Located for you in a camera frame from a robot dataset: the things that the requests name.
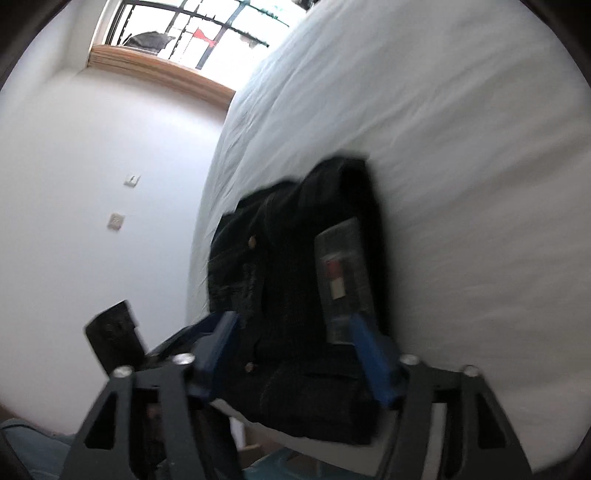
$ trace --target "silver bolt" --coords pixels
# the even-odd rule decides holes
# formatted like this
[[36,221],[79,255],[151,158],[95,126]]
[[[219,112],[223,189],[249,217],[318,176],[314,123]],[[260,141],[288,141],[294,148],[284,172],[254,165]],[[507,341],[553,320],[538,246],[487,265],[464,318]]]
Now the silver bolt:
[[466,365],[464,367],[463,373],[467,377],[475,378],[480,376],[480,369],[478,367],[475,367],[474,365]]
[[129,365],[121,365],[120,367],[113,370],[113,376],[115,378],[125,378],[130,376],[134,372],[134,369]]
[[173,363],[176,365],[188,365],[195,361],[195,355],[192,353],[180,353],[173,357]]
[[400,363],[413,366],[421,363],[421,359],[416,355],[412,355],[411,353],[405,353],[404,355],[400,355]]

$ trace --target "white wall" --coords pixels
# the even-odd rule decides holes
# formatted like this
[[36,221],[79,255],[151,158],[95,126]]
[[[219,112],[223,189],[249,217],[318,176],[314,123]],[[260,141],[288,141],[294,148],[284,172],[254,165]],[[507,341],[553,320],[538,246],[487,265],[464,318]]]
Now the white wall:
[[[75,431],[105,376],[83,326],[129,299],[152,347],[184,326],[199,199],[225,113],[87,70],[0,128],[0,402]],[[127,174],[140,174],[135,189]],[[111,212],[127,215],[107,230]]]
[[29,45],[0,90],[0,124],[63,68],[82,2],[72,0]]

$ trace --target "black garment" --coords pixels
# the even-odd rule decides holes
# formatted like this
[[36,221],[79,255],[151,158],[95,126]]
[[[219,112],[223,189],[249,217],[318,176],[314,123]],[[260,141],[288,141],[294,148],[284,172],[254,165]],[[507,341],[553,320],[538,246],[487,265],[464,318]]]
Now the black garment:
[[365,162],[321,162],[300,183],[282,181],[222,217],[209,260],[212,312],[243,325],[222,394],[250,421],[292,436],[367,444],[378,406],[351,346],[328,345],[314,239],[357,217],[378,323],[388,325],[384,234]]

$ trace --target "wall outlet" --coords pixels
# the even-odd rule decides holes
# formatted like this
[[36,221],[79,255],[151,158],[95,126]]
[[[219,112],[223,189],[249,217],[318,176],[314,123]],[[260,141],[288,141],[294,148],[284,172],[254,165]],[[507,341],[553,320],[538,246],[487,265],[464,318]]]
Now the wall outlet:
[[141,175],[128,175],[123,185],[134,188],[138,184],[140,177]]
[[125,220],[125,215],[121,215],[120,213],[111,213],[109,218],[109,223],[107,223],[107,228],[110,230],[121,230],[123,226],[123,220]]

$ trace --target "bed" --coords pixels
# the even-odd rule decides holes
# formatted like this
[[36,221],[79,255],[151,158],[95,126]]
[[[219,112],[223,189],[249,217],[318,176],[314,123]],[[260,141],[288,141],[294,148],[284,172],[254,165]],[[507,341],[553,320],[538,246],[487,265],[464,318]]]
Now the bed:
[[[223,213],[336,151],[366,155],[400,344],[436,367],[478,365],[534,469],[556,463],[591,424],[589,132],[589,86],[516,0],[323,0],[230,106],[187,320],[207,312]],[[271,434],[367,474],[383,446]]]

